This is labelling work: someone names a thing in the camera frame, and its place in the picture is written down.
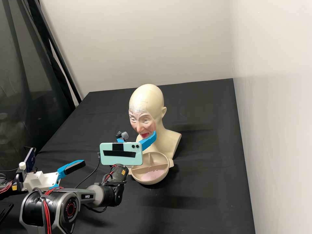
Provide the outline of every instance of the pink food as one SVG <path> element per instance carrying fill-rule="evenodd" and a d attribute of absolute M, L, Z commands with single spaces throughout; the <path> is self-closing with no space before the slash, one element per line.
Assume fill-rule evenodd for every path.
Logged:
<path fill-rule="evenodd" d="M 145 181 L 155 180 L 155 179 L 159 178 L 160 176 L 162 176 L 165 172 L 166 172 L 166 170 L 164 170 L 164 169 L 158 169 L 158 170 L 150 171 L 150 172 L 142 175 L 141 180 L 145 180 Z"/>

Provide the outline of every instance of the open mouth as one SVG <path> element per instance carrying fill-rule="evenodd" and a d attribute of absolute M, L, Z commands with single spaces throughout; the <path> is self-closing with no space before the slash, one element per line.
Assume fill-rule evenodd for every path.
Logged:
<path fill-rule="evenodd" d="M 149 135 L 149 133 L 144 133 L 144 134 L 141 134 L 141 137 L 146 138 L 146 137 L 148 137 L 148 135 Z"/>

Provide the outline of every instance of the beige bowl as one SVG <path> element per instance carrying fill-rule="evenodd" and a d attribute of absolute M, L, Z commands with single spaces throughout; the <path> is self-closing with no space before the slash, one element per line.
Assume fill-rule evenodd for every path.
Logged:
<path fill-rule="evenodd" d="M 163 180 L 173 167 L 173 160 L 160 152 L 143 154 L 143 164 L 129 169 L 129 175 L 139 183 L 152 185 Z"/>

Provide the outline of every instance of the blue bracket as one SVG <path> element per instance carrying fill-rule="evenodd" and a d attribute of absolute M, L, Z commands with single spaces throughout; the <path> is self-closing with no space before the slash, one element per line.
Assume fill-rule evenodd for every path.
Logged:
<path fill-rule="evenodd" d="M 122 138 L 117 138 L 118 143 L 124 143 L 124 140 Z"/>
<path fill-rule="evenodd" d="M 73 161 L 71 163 L 68 163 L 62 167 L 60 167 L 57 172 L 59 173 L 58 174 L 58 178 L 54 184 L 54 186 L 50 187 L 49 189 L 52 189 L 54 187 L 58 187 L 58 182 L 63 179 L 66 175 L 82 168 L 85 166 L 85 161 L 84 160 L 76 160 L 76 161 Z"/>
<path fill-rule="evenodd" d="M 153 132 L 153 134 L 146 138 L 139 141 L 142 145 L 142 151 L 146 150 L 151 144 L 153 144 L 157 139 L 156 131 Z"/>

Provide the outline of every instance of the white 3d printed part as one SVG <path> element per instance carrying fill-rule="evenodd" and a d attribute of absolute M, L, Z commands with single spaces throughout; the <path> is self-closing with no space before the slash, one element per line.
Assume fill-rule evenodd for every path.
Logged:
<path fill-rule="evenodd" d="M 50 187 L 54 186 L 56 183 L 60 183 L 57 181 L 58 172 L 46 173 L 44 174 L 42 171 L 38 171 L 36 173 L 30 172 L 27 174 L 25 181 L 23 182 L 24 188 L 26 188 L 29 192 L 33 190 L 33 188 L 39 188 L 42 190 L 48 190 Z"/>

